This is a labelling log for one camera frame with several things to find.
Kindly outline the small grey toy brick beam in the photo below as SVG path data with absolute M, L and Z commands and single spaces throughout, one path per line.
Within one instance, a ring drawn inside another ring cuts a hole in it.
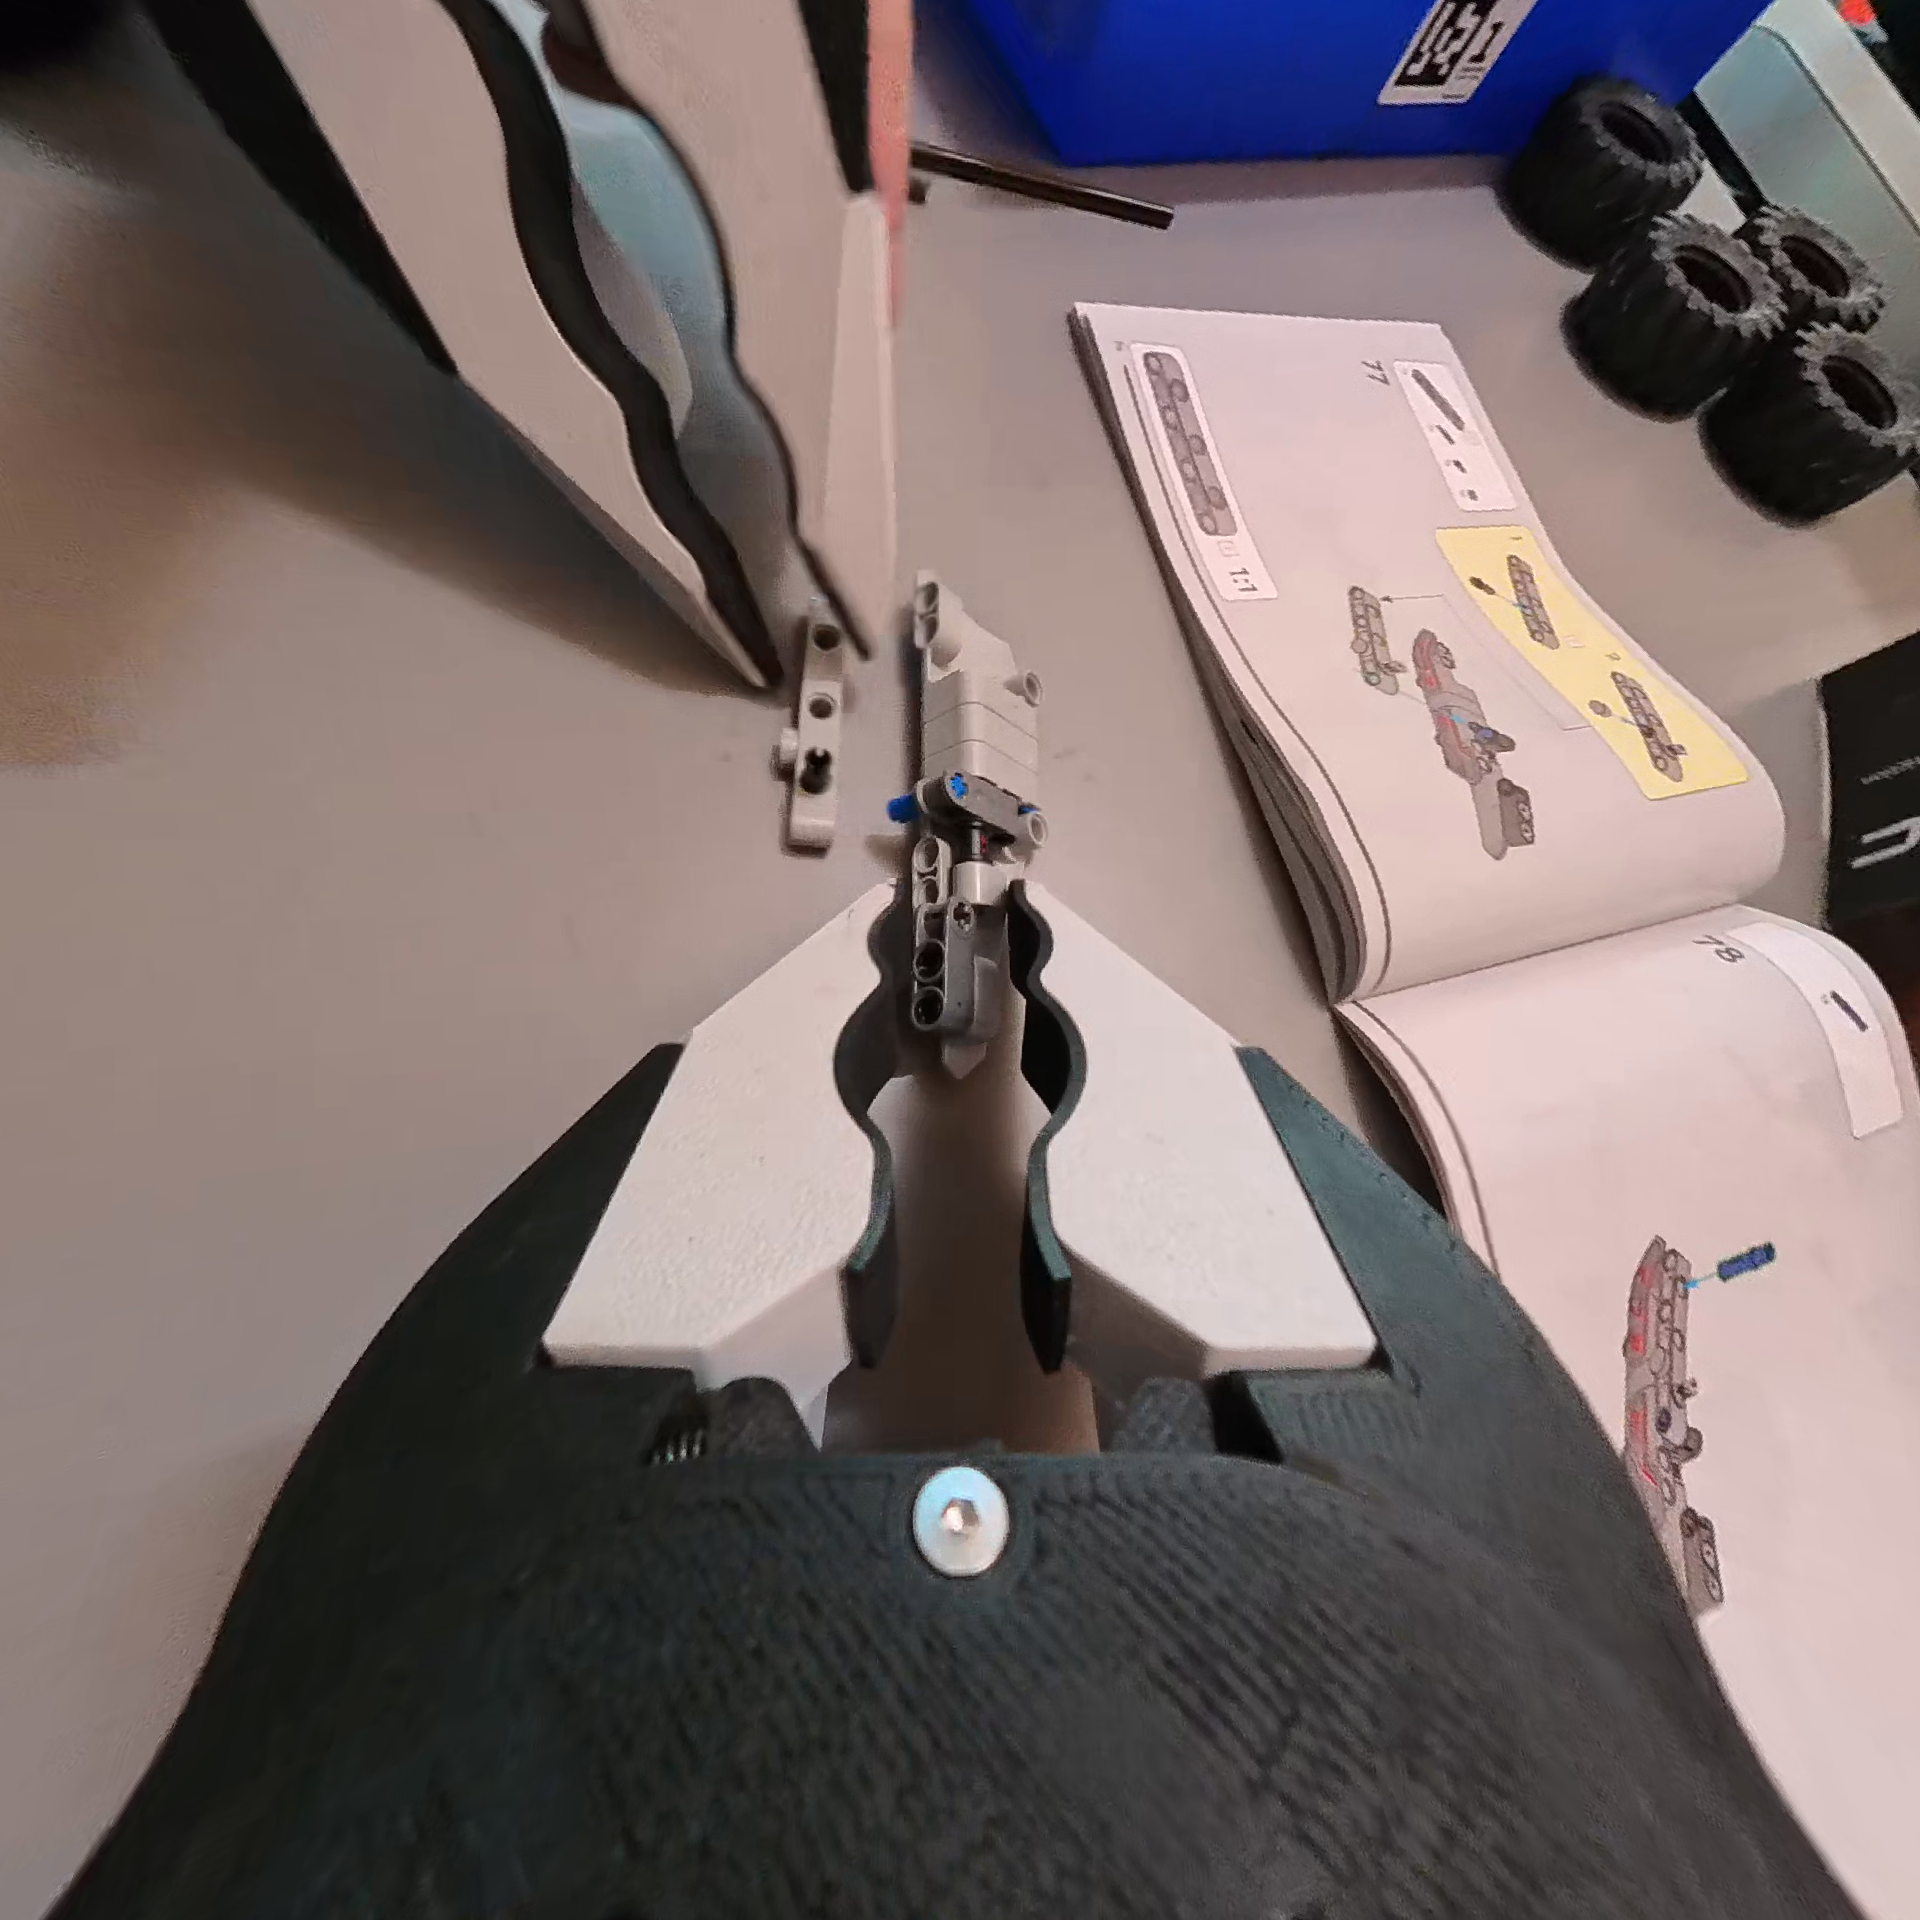
M 784 850 L 827 856 L 835 839 L 849 637 L 829 600 L 815 593 L 799 625 L 799 685 L 794 719 L 777 743 L 784 781 Z

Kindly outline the thin black axle rod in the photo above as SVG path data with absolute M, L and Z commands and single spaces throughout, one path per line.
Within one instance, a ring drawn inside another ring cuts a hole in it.
M 925 203 L 933 179 L 962 183 L 1019 203 L 1089 211 L 1134 229 L 1169 229 L 1176 219 L 1171 207 L 1165 203 L 1126 197 L 1048 171 L 984 159 L 974 155 L 936 146 L 930 140 L 915 140 L 909 146 L 909 199 Z

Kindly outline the open instruction booklet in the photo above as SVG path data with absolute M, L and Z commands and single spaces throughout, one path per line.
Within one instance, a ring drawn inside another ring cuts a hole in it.
M 1750 905 L 1757 757 L 1562 572 L 1428 322 L 1081 303 L 1074 344 L 1333 1012 L 1442 1194 L 1402 1389 L 1549 1611 L 1757 1759 L 1633 1916 L 1918 1916 L 1918 1068 Z

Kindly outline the pale plastic container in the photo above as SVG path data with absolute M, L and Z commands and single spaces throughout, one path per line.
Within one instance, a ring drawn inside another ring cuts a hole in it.
M 1918 303 L 1918 3 L 1770 3 L 1690 99 L 1740 203 L 1821 219 Z

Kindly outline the blue plastic bin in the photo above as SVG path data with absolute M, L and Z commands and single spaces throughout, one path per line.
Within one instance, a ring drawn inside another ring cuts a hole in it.
M 1680 100 L 1762 3 L 917 3 L 1071 167 L 1506 157 L 1573 81 Z

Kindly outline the grey desk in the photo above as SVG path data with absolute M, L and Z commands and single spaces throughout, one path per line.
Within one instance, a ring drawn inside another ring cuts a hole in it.
M 902 560 L 1045 684 L 1043 875 L 1412 1183 L 1069 344 L 1074 302 L 1440 322 L 1570 575 L 1754 749 L 1808 917 L 1811 684 L 1918 628 L 1918 491 L 1814 530 L 1570 362 L 1481 159 L 933 183 Z M 902 669 L 827 860 L 749 696 L 250 173 L 142 17 L 2 81 L 2 1916 L 181 1718 L 404 1292 L 660 1041 L 890 868 Z

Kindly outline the black toy tire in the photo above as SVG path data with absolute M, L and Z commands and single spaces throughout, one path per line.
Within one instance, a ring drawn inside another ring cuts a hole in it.
M 1811 211 L 1766 203 L 1734 229 L 1734 239 L 1754 252 L 1780 291 L 1780 339 L 1808 327 L 1868 333 L 1880 322 L 1887 302 L 1883 277 Z
M 1628 79 L 1580 79 L 1502 171 L 1499 203 L 1535 249 L 1591 271 L 1680 210 L 1705 171 L 1680 109 Z
M 1754 510 L 1821 523 L 1918 465 L 1918 380 L 1872 333 L 1811 322 L 1744 370 L 1697 435 Z
M 1738 236 L 1663 211 L 1564 312 L 1587 380 L 1663 421 L 1697 414 L 1785 331 L 1789 303 Z

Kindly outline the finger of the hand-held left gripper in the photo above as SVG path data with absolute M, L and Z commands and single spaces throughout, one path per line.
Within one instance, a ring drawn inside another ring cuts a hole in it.
M 588 3 L 699 197 L 725 353 L 777 451 L 784 547 L 873 655 L 898 614 L 890 239 L 853 190 L 799 3 Z
M 254 173 L 755 690 L 777 643 L 681 465 L 693 372 L 494 3 L 154 3 Z

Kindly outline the grey toy brick assembly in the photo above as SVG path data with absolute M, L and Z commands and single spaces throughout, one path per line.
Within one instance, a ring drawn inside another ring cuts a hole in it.
M 933 572 L 909 600 L 917 763 L 890 818 L 906 1030 L 951 1081 L 980 1068 L 1009 997 L 1009 894 L 1045 850 L 1043 680 Z

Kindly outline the black cardboard box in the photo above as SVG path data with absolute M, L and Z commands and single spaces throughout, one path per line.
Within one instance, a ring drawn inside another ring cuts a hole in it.
M 1829 928 L 1918 905 L 1918 634 L 1820 680 Z

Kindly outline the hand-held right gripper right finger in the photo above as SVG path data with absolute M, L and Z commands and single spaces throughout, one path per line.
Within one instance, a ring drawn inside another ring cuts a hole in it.
M 1036 883 L 1017 885 L 1019 1071 L 1045 1116 L 1022 1325 L 1074 1367 L 1100 1446 L 1157 1380 L 1344 1376 L 1379 1359 L 1243 1048 Z

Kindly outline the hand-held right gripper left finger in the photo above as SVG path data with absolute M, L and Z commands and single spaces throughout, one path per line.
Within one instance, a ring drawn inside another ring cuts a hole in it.
M 902 893 L 876 885 L 703 1018 L 543 1335 L 557 1367 L 777 1380 L 814 1445 L 898 1315 Z

